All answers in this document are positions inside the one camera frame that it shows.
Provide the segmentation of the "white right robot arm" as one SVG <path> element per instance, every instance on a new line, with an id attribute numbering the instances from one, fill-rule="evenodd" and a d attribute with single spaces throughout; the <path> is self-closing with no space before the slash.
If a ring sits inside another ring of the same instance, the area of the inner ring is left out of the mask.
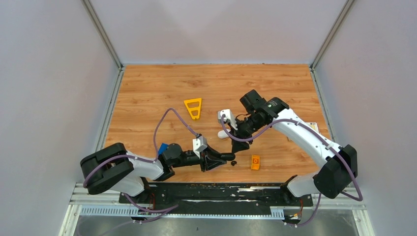
<path id="1" fill-rule="evenodd" d="M 357 186 L 357 151 L 353 146 L 343 147 L 321 135 L 277 97 L 265 100 L 251 90 L 240 102 L 249 115 L 243 120 L 229 109 L 218 112 L 219 123 L 230 127 L 223 130 L 232 140 L 233 153 L 248 150 L 254 139 L 273 128 L 302 148 L 319 167 L 316 172 L 289 178 L 281 187 L 283 203 L 291 206 L 302 196 L 317 193 L 334 199 L 350 183 Z"/>

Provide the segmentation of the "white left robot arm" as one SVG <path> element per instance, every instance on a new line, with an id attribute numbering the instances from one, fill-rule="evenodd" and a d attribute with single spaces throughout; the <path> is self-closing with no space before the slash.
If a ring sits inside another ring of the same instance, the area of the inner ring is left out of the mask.
<path id="1" fill-rule="evenodd" d="M 133 154 L 122 143 L 115 143 L 83 158 L 80 166 L 85 178 L 83 187 L 89 194 L 113 190 L 145 203 L 151 192 L 146 178 L 165 181 L 175 175 L 174 168 L 193 165 L 205 172 L 233 161 L 235 157 L 233 153 L 220 153 L 208 145 L 203 145 L 201 151 L 184 151 L 179 144 L 172 143 L 153 160 Z"/>

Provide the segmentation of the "black earbud charging case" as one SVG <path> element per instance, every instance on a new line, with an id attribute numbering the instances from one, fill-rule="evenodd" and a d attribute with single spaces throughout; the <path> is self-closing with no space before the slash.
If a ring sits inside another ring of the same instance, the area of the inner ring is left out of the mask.
<path id="1" fill-rule="evenodd" d="M 220 159 L 224 160 L 224 161 L 233 161 L 235 160 L 236 155 L 234 153 L 221 153 L 220 154 Z"/>

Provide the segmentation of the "white earbud charging case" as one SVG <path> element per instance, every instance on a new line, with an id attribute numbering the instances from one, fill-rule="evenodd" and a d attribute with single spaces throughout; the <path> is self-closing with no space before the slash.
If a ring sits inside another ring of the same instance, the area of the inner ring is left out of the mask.
<path id="1" fill-rule="evenodd" d="M 228 135 L 228 133 L 230 132 L 230 129 L 226 129 L 226 131 L 224 131 L 224 130 L 220 130 L 218 133 L 217 133 L 217 136 L 218 136 L 218 138 L 220 138 L 220 139 L 226 139 L 226 138 L 228 138 L 229 137 L 229 135 Z"/>

